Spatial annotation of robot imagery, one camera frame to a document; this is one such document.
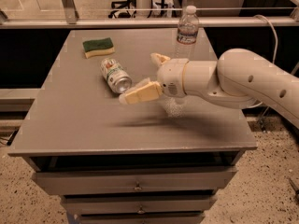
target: sponge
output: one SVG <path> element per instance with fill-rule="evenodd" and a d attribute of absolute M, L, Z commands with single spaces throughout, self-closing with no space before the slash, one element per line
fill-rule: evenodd
<path fill-rule="evenodd" d="M 86 58 L 105 56 L 115 52 L 111 38 L 83 42 Z"/>

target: bottle cap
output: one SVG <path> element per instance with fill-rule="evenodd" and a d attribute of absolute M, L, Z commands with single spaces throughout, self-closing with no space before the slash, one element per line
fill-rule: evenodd
<path fill-rule="evenodd" d="M 196 12 L 196 6 L 187 6 L 186 12 L 187 14 L 194 14 Z"/>

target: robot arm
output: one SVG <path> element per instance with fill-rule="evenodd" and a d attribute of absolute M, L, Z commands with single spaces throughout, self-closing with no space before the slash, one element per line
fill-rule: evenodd
<path fill-rule="evenodd" d="M 299 128 L 299 78 L 245 49 L 230 49 L 216 61 L 151 58 L 159 67 L 157 81 L 144 80 L 120 96 L 123 104 L 170 97 L 199 96 L 229 108 L 269 105 Z"/>

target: gray cabinet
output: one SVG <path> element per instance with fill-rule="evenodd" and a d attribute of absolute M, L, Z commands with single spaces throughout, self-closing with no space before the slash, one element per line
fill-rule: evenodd
<path fill-rule="evenodd" d="M 150 54 L 172 56 L 177 29 L 72 31 L 10 150 L 82 224 L 197 224 L 256 148 L 242 112 L 199 97 L 120 105 L 82 41 L 110 37 L 132 80 L 156 77 Z M 204 29 L 194 59 L 215 61 Z"/>

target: plastic bottle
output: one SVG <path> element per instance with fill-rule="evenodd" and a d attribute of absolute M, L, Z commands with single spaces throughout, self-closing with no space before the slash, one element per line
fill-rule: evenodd
<path fill-rule="evenodd" d="M 176 58 L 192 59 L 199 29 L 196 7 L 187 6 L 178 22 L 178 34 L 175 50 Z"/>

